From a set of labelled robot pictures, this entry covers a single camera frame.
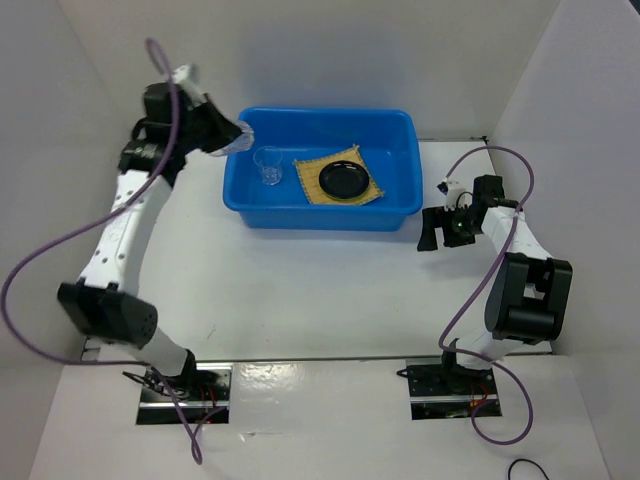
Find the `clear plastic cup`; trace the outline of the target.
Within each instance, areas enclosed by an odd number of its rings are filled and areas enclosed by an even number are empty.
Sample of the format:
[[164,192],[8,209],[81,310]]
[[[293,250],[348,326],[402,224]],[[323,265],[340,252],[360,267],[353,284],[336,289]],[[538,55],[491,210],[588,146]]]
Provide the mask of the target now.
[[260,178],[265,185],[277,185],[283,176],[282,150],[273,146],[262,146],[253,155]]
[[235,120],[233,124],[241,130],[241,135],[229,145],[210,153],[213,157],[224,157],[233,153],[248,151],[254,143],[254,131],[249,124],[242,120]]

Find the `woven bamboo placemat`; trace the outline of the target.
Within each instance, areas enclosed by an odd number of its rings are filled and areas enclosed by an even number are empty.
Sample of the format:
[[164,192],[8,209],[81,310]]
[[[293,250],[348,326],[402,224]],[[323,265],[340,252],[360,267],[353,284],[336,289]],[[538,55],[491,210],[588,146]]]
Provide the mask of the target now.
[[370,176],[370,186],[365,194],[371,196],[375,195],[377,200],[384,196],[384,191],[380,189],[376,181],[373,179],[368,167],[366,166],[359,150],[359,146],[353,144],[350,148],[333,153],[328,156],[310,159],[310,160],[295,160],[293,162],[296,172],[303,188],[306,199],[310,204],[318,204],[318,200],[322,195],[326,195],[318,183],[318,175],[322,168],[327,164],[334,161],[348,160],[362,165]]

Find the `black round bowl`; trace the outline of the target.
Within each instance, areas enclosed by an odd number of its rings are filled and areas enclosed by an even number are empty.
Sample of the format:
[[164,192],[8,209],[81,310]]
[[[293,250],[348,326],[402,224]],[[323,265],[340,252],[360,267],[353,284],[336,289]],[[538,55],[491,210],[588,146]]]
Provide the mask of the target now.
[[332,199],[354,200],[366,193],[370,176],[362,165],[353,161],[334,161],[322,168],[318,183],[321,190]]

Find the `green round plate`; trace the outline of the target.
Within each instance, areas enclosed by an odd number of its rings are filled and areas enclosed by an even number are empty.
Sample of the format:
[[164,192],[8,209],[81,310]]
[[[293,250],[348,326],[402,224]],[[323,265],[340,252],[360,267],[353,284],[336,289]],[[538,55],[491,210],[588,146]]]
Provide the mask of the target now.
[[376,196],[373,195],[369,195],[369,194],[363,194],[360,195],[358,197],[354,197],[354,198],[349,198],[349,199],[342,199],[342,198],[338,198],[338,197],[333,197],[330,195],[322,195],[320,197],[320,199],[318,200],[318,204],[320,205],[353,205],[353,206],[358,206],[358,205],[365,205],[369,202],[371,202],[372,200],[375,200]]

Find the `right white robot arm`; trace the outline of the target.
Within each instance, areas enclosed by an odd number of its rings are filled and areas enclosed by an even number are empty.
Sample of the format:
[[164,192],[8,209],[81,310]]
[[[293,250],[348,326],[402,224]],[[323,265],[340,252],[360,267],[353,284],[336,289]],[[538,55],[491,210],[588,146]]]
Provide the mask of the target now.
[[473,376],[489,370],[492,362],[521,346],[559,337],[573,268],[541,246],[518,202],[505,197],[500,176],[477,177],[472,192],[448,179],[438,189],[445,202],[422,210],[417,250],[437,250],[440,229],[446,248],[472,245],[484,235],[499,254],[484,308],[484,327],[452,340],[442,355],[439,384],[459,393]]

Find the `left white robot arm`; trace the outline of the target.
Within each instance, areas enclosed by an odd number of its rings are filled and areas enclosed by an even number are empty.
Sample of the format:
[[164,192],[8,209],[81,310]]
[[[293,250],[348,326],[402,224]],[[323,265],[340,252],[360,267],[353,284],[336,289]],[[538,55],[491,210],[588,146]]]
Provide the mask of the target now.
[[175,95],[165,83],[144,91],[145,115],[120,155],[116,216],[106,223],[78,280],[61,284],[57,299],[81,333],[155,368],[148,379],[157,383],[164,377],[166,391],[184,400],[207,378],[198,373],[194,354],[161,330],[157,309],[139,298],[142,261],[187,155],[220,152],[243,131],[193,81],[175,84]]

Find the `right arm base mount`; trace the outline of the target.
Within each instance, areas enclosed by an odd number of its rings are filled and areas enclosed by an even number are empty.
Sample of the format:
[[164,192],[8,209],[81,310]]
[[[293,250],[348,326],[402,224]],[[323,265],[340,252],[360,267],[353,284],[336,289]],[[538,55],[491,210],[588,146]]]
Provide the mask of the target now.
[[498,389],[493,371],[445,366],[441,358],[409,359],[396,371],[408,387],[413,420],[500,417]]

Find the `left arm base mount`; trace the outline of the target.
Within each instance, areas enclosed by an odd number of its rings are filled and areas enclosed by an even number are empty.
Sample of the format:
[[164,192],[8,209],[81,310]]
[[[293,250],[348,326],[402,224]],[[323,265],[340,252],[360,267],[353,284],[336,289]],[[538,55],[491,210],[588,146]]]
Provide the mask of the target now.
[[[174,389],[174,395],[190,424],[226,424],[229,421],[229,401],[233,365],[231,363],[199,363],[201,379],[190,390]],[[179,424],[175,406],[164,385],[153,374],[124,371],[122,375],[141,386],[137,425]]]

